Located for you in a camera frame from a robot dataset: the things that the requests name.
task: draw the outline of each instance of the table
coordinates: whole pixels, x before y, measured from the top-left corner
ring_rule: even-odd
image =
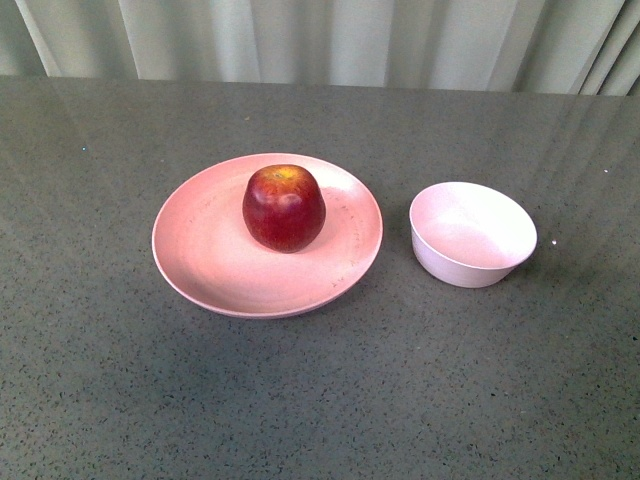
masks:
[[[0,78],[2,478],[640,477],[640,98]],[[169,194],[258,152],[328,160],[384,221],[365,276],[216,315],[150,247]],[[505,280],[413,256],[428,185],[538,229]]]

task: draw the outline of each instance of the plate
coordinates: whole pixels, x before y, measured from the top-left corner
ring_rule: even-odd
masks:
[[[318,237],[278,253],[251,237],[242,218],[249,177],[292,163],[318,181],[327,207]],[[169,284],[208,310],[241,318],[283,318],[319,308],[351,288],[382,242],[382,215],[367,187],[324,160],[287,153],[248,155],[196,174],[164,203],[152,233],[153,256]]]

